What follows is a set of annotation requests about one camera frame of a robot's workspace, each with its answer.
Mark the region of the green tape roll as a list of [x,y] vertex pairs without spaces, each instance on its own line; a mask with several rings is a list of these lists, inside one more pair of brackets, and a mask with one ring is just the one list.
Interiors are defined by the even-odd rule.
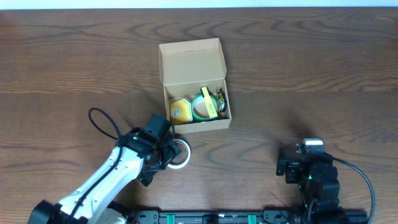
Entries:
[[202,95],[198,95],[194,97],[191,102],[192,106],[192,116],[194,121],[202,122],[202,121],[213,121],[219,119],[218,114],[216,116],[210,117],[208,114],[204,97]]

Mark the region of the yellow sticky note pad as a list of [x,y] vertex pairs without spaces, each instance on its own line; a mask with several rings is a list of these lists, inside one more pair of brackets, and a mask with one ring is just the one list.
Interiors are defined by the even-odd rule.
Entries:
[[192,103],[183,98],[170,104],[170,119],[173,125],[185,124],[193,121]]

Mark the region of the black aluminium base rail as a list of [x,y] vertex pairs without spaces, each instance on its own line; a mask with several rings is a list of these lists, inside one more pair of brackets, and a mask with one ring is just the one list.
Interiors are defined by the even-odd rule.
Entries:
[[130,210],[113,202],[108,208],[121,215],[123,223],[132,224],[299,224],[299,223],[336,223],[363,224],[368,223],[365,211],[343,210],[334,212],[308,214],[306,209],[296,210],[269,207],[263,210],[213,210],[213,211],[161,211],[161,210]]

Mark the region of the cardboard box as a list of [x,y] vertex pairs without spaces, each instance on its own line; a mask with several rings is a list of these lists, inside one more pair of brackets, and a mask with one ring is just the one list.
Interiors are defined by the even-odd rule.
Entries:
[[164,89],[165,112],[170,119],[170,104],[183,98],[191,102],[201,95],[200,89],[208,88],[216,98],[220,86],[226,97],[224,113],[213,121],[192,121],[175,126],[178,134],[227,129],[232,122],[226,85],[226,64],[221,42],[218,38],[174,42],[159,45],[159,73]]

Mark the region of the yellow highlighter marker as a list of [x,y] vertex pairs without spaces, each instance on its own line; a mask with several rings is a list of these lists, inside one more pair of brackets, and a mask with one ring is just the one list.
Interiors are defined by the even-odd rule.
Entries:
[[202,93],[202,96],[204,99],[204,103],[205,103],[209,118],[210,119],[218,119],[218,113],[217,113],[216,107],[213,103],[213,99],[208,92],[208,88],[206,86],[202,87],[201,93]]

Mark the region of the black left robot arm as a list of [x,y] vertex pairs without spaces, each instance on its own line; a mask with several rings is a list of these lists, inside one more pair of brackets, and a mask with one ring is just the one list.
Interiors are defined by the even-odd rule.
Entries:
[[152,115],[143,128],[120,136],[104,164],[74,192],[56,204],[36,205],[28,222],[96,223],[128,183],[137,179],[148,186],[180,154],[173,138],[172,123]]

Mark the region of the white tape roll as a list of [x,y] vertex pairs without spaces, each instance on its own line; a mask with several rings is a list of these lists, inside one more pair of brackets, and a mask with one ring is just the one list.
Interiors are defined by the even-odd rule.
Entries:
[[174,139],[173,142],[177,146],[182,146],[185,149],[186,156],[185,156],[185,159],[182,162],[179,162],[179,163],[171,162],[170,164],[167,165],[167,167],[170,168],[170,169],[182,169],[188,164],[188,162],[189,162],[189,160],[191,158],[192,151],[191,151],[191,148],[190,148],[189,144],[186,141],[182,140],[182,139]]

